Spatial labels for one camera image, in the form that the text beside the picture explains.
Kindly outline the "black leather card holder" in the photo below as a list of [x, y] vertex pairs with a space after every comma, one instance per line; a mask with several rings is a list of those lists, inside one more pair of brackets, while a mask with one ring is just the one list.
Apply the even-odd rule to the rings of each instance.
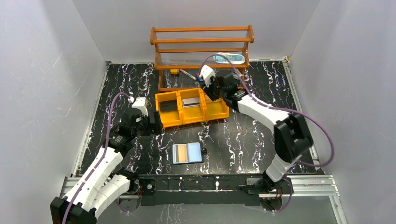
[[188, 154], [188, 161], [186, 163], [173, 163], [173, 156], [172, 156], [172, 149], [171, 149], [171, 165], [181, 165], [181, 164], [194, 164], [194, 163], [203, 163], [204, 162], [204, 155], [207, 154], [207, 149], [202, 146], [200, 142], [191, 142], [185, 143], [187, 145], [187, 154]]

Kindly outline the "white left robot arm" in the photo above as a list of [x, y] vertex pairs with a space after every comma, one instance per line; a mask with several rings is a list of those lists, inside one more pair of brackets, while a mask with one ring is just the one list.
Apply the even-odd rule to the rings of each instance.
[[139, 194], [144, 183], [137, 174], [120, 164], [139, 136], [159, 135], [163, 124], [158, 111], [149, 112], [145, 97], [128, 97], [131, 113], [125, 113], [118, 125], [108, 127], [103, 147], [78, 182], [63, 197], [50, 204], [55, 224], [95, 224], [99, 216], [124, 194]]

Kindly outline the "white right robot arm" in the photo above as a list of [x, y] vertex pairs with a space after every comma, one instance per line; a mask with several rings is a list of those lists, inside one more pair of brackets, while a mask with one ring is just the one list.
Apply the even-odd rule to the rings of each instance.
[[283, 176], [313, 145], [304, 116], [295, 111], [276, 109], [249, 95], [246, 89], [238, 88], [228, 70], [215, 72], [204, 65], [199, 79], [202, 90], [210, 100], [222, 99], [229, 108], [250, 116], [273, 133], [276, 154], [263, 173], [263, 188], [269, 193], [276, 193], [282, 186]]

